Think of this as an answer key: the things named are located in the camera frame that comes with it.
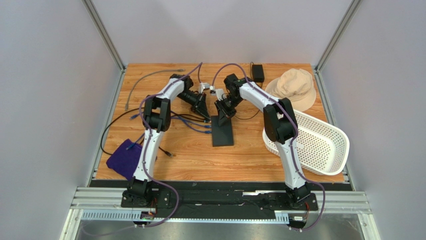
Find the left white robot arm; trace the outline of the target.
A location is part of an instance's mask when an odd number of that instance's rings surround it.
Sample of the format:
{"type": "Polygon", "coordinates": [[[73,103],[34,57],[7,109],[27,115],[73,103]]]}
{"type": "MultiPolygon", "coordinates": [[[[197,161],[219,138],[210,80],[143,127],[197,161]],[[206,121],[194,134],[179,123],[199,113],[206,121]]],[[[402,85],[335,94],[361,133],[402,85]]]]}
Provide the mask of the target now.
{"type": "Polygon", "coordinates": [[[210,121],[206,94],[191,90],[191,77],[173,74],[167,85],[157,94],[147,96],[139,106],[145,127],[144,142],[138,165],[127,189],[122,194],[122,207],[149,207],[154,202],[153,177],[160,143],[171,125],[171,103],[180,98],[191,105],[190,109],[210,121]]]}

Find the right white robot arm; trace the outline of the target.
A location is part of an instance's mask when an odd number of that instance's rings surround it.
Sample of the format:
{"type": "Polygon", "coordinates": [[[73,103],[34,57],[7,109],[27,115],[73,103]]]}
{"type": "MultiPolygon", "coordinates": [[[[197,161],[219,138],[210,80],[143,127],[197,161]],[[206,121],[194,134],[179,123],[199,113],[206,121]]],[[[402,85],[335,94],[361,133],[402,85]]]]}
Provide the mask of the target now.
{"type": "Polygon", "coordinates": [[[299,135],[296,116],[291,101],[279,99],[262,90],[247,78],[239,79],[230,74],[224,79],[228,95],[215,101],[218,125],[227,124],[236,114],[236,107],[243,100],[249,101],[263,113],[264,131],[272,141],[281,160],[285,174],[285,192],[292,208],[305,204],[311,194],[307,178],[301,170],[297,155],[296,139],[299,135]]]}

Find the black network switch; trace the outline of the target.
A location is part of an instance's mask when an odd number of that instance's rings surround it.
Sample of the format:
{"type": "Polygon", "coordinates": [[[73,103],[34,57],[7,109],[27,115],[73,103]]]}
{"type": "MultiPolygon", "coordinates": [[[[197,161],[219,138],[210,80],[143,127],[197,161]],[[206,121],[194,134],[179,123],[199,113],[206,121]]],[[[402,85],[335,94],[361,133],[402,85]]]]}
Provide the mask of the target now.
{"type": "Polygon", "coordinates": [[[233,125],[231,120],[227,120],[219,126],[219,116],[211,117],[211,137],[213,147],[230,147],[234,143],[233,125]]]}

